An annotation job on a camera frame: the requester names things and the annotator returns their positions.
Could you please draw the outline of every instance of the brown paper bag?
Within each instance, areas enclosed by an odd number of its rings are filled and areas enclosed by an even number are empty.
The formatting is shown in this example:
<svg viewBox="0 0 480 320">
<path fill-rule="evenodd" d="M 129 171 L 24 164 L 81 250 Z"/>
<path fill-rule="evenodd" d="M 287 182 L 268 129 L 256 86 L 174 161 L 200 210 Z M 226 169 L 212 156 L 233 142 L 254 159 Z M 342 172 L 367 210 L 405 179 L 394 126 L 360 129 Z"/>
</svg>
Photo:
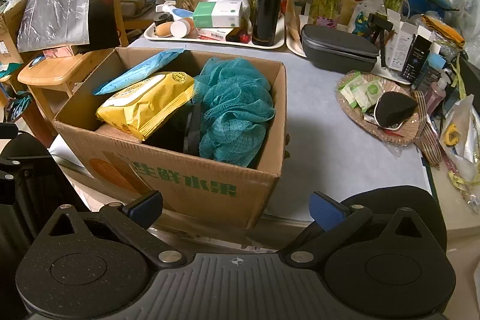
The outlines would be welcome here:
<svg viewBox="0 0 480 320">
<path fill-rule="evenodd" d="M 286 0 L 286 8 L 285 8 L 285 26 L 292 38 L 295 42 L 300 46 L 302 46 L 302 42 L 300 41 L 300 17 L 297 14 L 297 10 L 295 9 L 295 4 L 292 0 Z"/>
</svg>

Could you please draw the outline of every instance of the tissue box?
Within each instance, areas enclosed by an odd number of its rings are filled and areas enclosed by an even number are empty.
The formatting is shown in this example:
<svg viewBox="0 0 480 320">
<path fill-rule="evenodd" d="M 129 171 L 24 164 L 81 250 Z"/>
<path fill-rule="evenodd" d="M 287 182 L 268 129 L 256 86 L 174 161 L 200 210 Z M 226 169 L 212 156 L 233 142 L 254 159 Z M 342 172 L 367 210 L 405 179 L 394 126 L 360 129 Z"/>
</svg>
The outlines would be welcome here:
<svg viewBox="0 0 480 320">
<path fill-rule="evenodd" d="M 242 24 L 242 3 L 199 2 L 192 17 L 196 28 L 238 28 Z"/>
</svg>

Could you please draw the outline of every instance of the black makeup sponge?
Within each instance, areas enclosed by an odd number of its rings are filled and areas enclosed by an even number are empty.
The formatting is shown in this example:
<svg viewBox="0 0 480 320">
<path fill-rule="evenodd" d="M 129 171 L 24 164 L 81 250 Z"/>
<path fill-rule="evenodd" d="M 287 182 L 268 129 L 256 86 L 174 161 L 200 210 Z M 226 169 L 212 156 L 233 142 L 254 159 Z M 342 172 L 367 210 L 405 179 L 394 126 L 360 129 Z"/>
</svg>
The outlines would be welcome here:
<svg viewBox="0 0 480 320">
<path fill-rule="evenodd" d="M 412 97 L 396 91 L 383 93 L 375 107 L 375 120 L 382 128 L 388 128 L 410 118 L 417 107 Z"/>
</svg>

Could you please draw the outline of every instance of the thermos lid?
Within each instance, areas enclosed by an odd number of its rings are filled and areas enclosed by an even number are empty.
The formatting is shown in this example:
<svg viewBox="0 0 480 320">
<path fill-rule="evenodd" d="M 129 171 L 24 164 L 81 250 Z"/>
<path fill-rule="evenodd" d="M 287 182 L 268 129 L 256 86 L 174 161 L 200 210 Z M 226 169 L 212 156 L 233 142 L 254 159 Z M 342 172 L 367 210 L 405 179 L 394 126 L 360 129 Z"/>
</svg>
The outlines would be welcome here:
<svg viewBox="0 0 480 320">
<path fill-rule="evenodd" d="M 158 26 L 164 22 L 173 21 L 173 16 L 170 13 L 162 11 L 153 19 L 153 21 L 155 22 L 155 26 Z"/>
</svg>

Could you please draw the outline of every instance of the yellow bag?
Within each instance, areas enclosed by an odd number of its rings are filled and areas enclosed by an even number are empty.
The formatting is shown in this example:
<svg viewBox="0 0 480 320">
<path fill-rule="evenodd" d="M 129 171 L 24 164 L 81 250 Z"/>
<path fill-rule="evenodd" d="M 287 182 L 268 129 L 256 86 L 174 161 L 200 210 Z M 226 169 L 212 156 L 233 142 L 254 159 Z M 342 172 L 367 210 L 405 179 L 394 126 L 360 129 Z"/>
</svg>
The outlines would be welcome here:
<svg viewBox="0 0 480 320">
<path fill-rule="evenodd" d="M 97 117 L 145 141 L 192 98 L 193 84 L 184 72 L 159 72 L 112 95 L 97 109 Z"/>
</svg>

